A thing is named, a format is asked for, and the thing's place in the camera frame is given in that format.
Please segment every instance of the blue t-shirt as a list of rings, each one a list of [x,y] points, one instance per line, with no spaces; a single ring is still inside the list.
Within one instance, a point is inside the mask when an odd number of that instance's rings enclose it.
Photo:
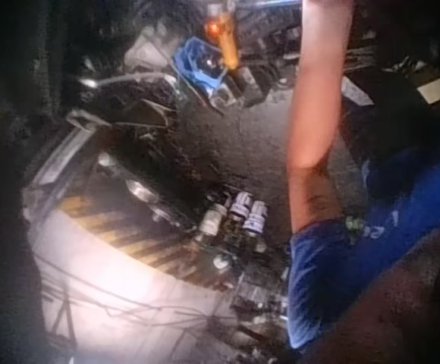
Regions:
[[[358,242],[350,244],[343,220],[311,224],[291,239],[288,331],[295,349],[327,331],[374,278],[440,227],[440,147],[408,149],[369,168],[366,187],[376,200]]]

